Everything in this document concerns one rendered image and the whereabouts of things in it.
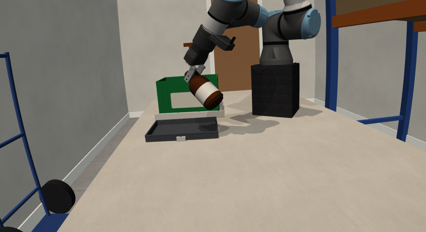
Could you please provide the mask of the brown bottle with white label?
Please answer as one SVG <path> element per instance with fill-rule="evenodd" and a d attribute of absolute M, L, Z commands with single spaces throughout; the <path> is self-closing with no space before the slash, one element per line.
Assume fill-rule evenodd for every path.
<path fill-rule="evenodd" d="M 205 76 L 194 73 L 189 83 L 190 92 L 207 109 L 212 110 L 223 100 L 222 92 L 211 83 Z"/>

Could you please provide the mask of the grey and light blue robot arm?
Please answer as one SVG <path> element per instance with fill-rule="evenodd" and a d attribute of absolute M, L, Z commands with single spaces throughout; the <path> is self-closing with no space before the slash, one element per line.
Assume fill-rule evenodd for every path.
<path fill-rule="evenodd" d="M 307 0 L 283 0 L 283 10 L 267 12 L 250 0 L 214 0 L 208 15 L 226 29 L 262 27 L 260 65 L 292 65 L 289 40 L 314 38 L 321 25 L 320 13 Z"/>

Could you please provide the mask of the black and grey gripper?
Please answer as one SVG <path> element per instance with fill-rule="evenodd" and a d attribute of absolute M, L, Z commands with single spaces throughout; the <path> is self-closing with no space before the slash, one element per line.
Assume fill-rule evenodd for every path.
<path fill-rule="evenodd" d="M 186 63 L 190 66 L 184 80 L 190 83 L 194 73 L 201 75 L 205 69 L 204 63 L 217 45 L 224 51 L 232 51 L 236 37 L 232 39 L 226 35 L 222 35 L 228 25 L 221 24 L 212 19 L 207 12 L 202 24 L 200 25 L 190 49 L 184 56 Z M 199 65 L 198 68 L 196 65 Z"/>

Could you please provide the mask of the green plastic crate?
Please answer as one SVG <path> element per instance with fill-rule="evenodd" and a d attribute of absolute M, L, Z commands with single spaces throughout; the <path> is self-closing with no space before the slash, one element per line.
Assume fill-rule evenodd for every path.
<path fill-rule="evenodd" d="M 203 76 L 219 89 L 218 74 Z M 173 76 L 156 81 L 159 114 L 220 110 L 219 105 L 212 110 L 207 110 L 190 92 L 189 83 L 184 78 L 185 76 Z"/>

